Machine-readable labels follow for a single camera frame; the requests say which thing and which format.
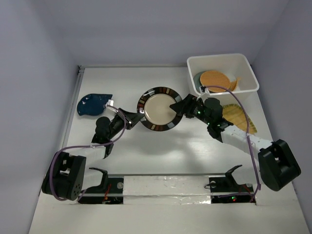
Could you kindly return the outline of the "round orange woven plate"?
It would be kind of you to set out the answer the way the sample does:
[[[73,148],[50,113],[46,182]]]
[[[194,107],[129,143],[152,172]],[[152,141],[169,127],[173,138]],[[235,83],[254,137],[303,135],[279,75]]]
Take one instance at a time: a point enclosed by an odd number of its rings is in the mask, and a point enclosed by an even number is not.
[[[208,87],[208,90],[213,93],[225,92],[226,90],[219,88],[219,86],[229,89],[231,85],[229,78],[225,74],[215,70],[204,72],[199,80],[203,86]]]

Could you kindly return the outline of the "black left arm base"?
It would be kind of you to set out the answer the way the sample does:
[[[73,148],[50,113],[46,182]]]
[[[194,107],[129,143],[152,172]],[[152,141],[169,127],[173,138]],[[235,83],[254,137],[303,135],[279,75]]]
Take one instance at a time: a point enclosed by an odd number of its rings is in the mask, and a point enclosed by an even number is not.
[[[124,177],[109,177],[106,170],[95,167],[90,169],[101,172],[101,183],[83,191],[77,202],[80,204],[123,204]]]

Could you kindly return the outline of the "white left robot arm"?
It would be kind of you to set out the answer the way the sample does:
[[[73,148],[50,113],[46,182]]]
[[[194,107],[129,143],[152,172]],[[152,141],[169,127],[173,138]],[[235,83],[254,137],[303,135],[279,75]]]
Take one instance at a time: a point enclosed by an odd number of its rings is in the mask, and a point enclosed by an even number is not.
[[[144,114],[127,112],[121,108],[115,109],[115,112],[112,120],[108,117],[97,119],[93,145],[65,147],[56,152],[41,186],[43,193],[52,195],[59,201],[77,199],[83,193],[82,185],[87,157],[72,156],[66,150],[104,147],[103,157],[106,158],[110,155],[114,143],[122,137],[124,132],[132,129],[145,117]]]

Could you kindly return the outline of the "grey blue round plate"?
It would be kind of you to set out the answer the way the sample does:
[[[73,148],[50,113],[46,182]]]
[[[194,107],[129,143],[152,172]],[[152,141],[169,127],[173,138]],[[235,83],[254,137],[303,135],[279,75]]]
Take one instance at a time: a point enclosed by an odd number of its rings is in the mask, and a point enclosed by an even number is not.
[[[193,77],[193,80],[194,80],[194,84],[195,84],[195,89],[197,90],[197,92],[200,93],[201,89],[200,87],[202,86],[201,82],[200,82],[200,77],[201,75],[204,73],[203,72],[199,72],[197,73],[194,77]]]

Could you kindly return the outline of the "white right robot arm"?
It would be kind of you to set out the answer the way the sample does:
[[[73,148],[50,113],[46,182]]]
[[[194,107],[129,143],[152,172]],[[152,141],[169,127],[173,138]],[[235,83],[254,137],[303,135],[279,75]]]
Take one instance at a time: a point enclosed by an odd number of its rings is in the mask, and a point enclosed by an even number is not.
[[[271,190],[279,191],[299,175],[299,167],[287,142],[270,141],[239,129],[223,117],[223,107],[216,98],[205,101],[193,95],[170,105],[178,115],[197,118],[207,124],[209,135],[250,155],[258,161],[262,182]]]

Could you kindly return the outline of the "fish shaped woven plate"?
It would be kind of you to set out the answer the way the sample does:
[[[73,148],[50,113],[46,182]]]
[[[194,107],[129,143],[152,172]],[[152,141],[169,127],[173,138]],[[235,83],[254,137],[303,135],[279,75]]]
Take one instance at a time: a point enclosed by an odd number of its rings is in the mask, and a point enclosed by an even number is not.
[[[240,78],[240,77],[237,77],[236,80],[231,81],[231,82],[230,82],[229,90],[230,90],[230,91],[235,91],[236,88],[238,87],[238,83],[239,83],[240,80],[241,80],[241,78]]]

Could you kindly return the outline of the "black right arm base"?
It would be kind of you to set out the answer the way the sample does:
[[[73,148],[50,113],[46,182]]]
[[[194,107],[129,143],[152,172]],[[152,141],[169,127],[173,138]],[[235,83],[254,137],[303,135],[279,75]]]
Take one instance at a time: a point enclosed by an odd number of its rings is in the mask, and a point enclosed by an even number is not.
[[[242,165],[236,165],[222,175],[209,177],[209,183],[204,186],[211,192],[212,204],[256,203],[252,184],[238,184],[232,173]]]

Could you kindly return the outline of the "dark blue leaf plate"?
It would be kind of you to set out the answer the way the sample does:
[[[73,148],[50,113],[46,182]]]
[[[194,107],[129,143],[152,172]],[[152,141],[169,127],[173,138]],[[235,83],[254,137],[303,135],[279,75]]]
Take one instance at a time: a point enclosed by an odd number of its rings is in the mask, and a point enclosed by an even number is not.
[[[112,94],[87,94],[78,102],[77,113],[79,116],[99,116],[112,97]]]

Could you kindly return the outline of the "black rimmed beige plate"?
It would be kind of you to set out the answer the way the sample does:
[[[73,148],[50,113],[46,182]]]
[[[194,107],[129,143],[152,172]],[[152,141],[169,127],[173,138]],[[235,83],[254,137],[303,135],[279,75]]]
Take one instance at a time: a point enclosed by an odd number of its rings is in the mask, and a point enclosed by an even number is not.
[[[176,127],[182,120],[182,116],[172,110],[170,105],[181,100],[181,96],[171,88],[149,89],[137,103],[137,112],[143,114],[140,122],[147,129],[156,132],[164,132]]]

